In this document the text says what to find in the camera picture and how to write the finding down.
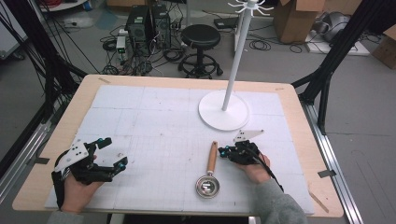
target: gray sleeve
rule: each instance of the gray sleeve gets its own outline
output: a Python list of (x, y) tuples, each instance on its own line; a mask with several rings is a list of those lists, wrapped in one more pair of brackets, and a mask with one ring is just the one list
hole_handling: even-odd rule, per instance
[(82, 224), (83, 221), (84, 216), (56, 211), (50, 215), (47, 224)]
[(262, 224), (267, 223), (308, 223), (303, 209), (289, 194), (280, 189), (274, 179), (256, 187), (256, 212), (260, 214)]

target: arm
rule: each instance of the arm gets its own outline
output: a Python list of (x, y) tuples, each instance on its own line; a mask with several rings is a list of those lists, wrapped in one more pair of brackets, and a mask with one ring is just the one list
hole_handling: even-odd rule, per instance
[[(261, 158), (270, 166), (270, 160), (266, 156), (261, 155)], [(283, 193), (279, 185), (260, 164), (237, 165), (256, 184), (256, 210), (260, 214), (262, 224), (308, 223), (300, 205), (289, 194)]]
[(93, 194), (103, 185), (102, 182), (92, 182), (84, 185), (78, 182), (72, 174), (64, 181), (64, 204), (62, 211), (53, 212), (47, 224), (82, 224), (84, 216), (79, 215)]

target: stool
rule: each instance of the stool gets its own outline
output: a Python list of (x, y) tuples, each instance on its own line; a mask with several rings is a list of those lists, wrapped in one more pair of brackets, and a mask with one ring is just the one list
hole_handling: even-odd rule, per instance
[[(222, 75), (223, 71), (216, 60), (204, 54), (204, 50), (213, 49), (220, 42), (220, 33), (218, 30), (208, 25), (191, 25), (181, 32), (181, 40), (187, 46), (197, 49), (197, 53), (186, 56), (178, 64), (178, 71), (184, 71), (187, 74), (186, 77), (209, 77), (212, 79), (210, 75), (215, 70), (218, 76)], [(196, 56), (196, 62), (189, 62), (188, 59), (194, 56)]]

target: computer tower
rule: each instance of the computer tower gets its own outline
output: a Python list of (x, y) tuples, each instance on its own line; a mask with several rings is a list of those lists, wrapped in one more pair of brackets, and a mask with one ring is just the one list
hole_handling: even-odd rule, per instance
[(166, 5), (155, 4), (151, 8), (152, 19), (154, 23), (154, 34), (157, 46), (160, 49), (171, 48), (171, 19), (169, 17)]
[(125, 25), (135, 56), (149, 56), (153, 30), (149, 6), (132, 6)]

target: gray floor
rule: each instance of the gray floor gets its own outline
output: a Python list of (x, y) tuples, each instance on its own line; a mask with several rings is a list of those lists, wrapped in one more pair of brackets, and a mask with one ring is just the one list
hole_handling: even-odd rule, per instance
[[(95, 25), (74, 30), (70, 35), (98, 70), (102, 70), (106, 65), (106, 52), (99, 39), (125, 23), (126, 18), (105, 9), (93, 10), (89, 15)], [(208, 15), (193, 18), (193, 22), (212, 24), (215, 18)], [(253, 19), (250, 29), (267, 24), (270, 24), (268, 20)], [(254, 31), (254, 34), (275, 36), (273, 27)], [(221, 37), (220, 44), (208, 52), (224, 70), (223, 76), (213, 76), (214, 79), (228, 79), (233, 63), (233, 36), (222, 33)], [(248, 47), (248, 42), (237, 80), (291, 83), (314, 72), (325, 57), (308, 53), (303, 46), (301, 53), (291, 52), (289, 46), (276, 44), (271, 44), (269, 51), (253, 50)], [(70, 40), (64, 38), (64, 43), (77, 67), (96, 73)], [(363, 41), (363, 44), (370, 51), (376, 47), (369, 41)], [(161, 59), (154, 66), (163, 62), (165, 60)], [(161, 72), (153, 70), (148, 76), (184, 77), (172, 63), (157, 69)], [(336, 70), (330, 90), (327, 133), (362, 219), (369, 224), (396, 223), (396, 179), (393, 178), (396, 138), (392, 131), (396, 125), (393, 117), (396, 109), (394, 83), (396, 72), (373, 56), (347, 56)], [(4, 157), (43, 101), (43, 91), (28, 60), (0, 62), (0, 158)], [(12, 201), (30, 168), (26, 166), (23, 175), (0, 204), (2, 223), (45, 223), (48, 218), (49, 213), (12, 210)], [(309, 221), (347, 223), (344, 217), (309, 218)], [(86, 223), (106, 223), (106, 215), (88, 214)]]

